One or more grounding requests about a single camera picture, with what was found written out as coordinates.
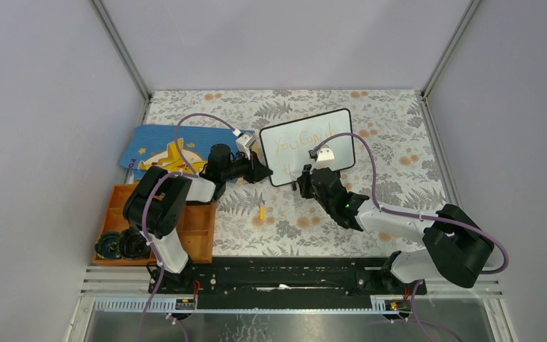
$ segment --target blue towel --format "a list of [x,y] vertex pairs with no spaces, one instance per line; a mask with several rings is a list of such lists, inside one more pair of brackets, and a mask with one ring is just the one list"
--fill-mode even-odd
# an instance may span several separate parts
[[[152,165],[171,171],[192,171],[185,165],[173,143],[175,126],[141,125],[135,128],[133,139],[120,158],[120,166],[133,170],[135,179],[143,177]],[[182,153],[196,171],[207,163],[211,146],[225,144],[236,153],[236,136],[229,129],[181,126],[177,137]]]

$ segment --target floral pattern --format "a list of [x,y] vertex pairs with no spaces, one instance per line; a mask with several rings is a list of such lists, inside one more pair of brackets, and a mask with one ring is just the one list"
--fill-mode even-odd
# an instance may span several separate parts
[[[340,108],[349,109],[353,131],[375,154],[381,202],[441,208],[446,194],[413,90],[163,90],[154,93],[145,123],[175,125],[188,114],[208,113],[258,132]],[[185,123],[222,126],[201,117]],[[354,167],[341,172],[341,181],[348,190],[370,196],[372,167],[359,143],[355,159]],[[269,180],[228,183],[217,202],[213,255],[381,257],[420,248],[386,232],[341,228],[316,201],[302,199],[290,185],[272,187]]]

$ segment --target table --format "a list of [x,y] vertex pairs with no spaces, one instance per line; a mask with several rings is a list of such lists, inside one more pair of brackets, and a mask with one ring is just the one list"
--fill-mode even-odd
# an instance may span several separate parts
[[[414,90],[161,90],[154,92],[144,123],[176,125],[188,114],[208,113],[258,132],[339,108],[351,111],[353,131],[375,154],[381,202],[442,207],[447,196]],[[201,117],[185,124],[222,126]],[[355,166],[342,171],[341,179],[347,190],[370,196],[368,154],[359,142],[355,146]],[[228,183],[217,203],[214,256],[387,257],[421,248],[387,232],[341,228],[315,200],[302,199],[290,185],[272,187],[269,180]]]

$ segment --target wooden box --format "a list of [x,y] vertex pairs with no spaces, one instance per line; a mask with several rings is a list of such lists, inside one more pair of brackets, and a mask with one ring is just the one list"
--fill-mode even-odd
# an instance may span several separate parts
[[[129,228],[129,222],[123,217],[123,207],[136,184],[115,185],[112,188],[108,208],[99,235],[106,232],[122,232]],[[213,257],[213,234],[215,223],[214,203],[204,205],[186,205],[177,223],[177,233],[183,249],[197,264],[208,264]],[[156,256],[150,253],[149,259],[101,259],[93,253],[93,263],[98,266],[145,266],[155,264]]]

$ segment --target whiteboard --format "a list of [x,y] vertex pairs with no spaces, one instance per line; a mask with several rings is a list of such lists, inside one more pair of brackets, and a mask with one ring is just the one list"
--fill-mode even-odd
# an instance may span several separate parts
[[[309,150],[337,133],[352,132],[348,109],[334,110],[311,117],[265,127],[259,133],[261,146],[274,187],[296,181],[303,166],[313,164]],[[326,143],[334,152],[332,171],[348,169],[355,164],[353,138],[344,136]]]

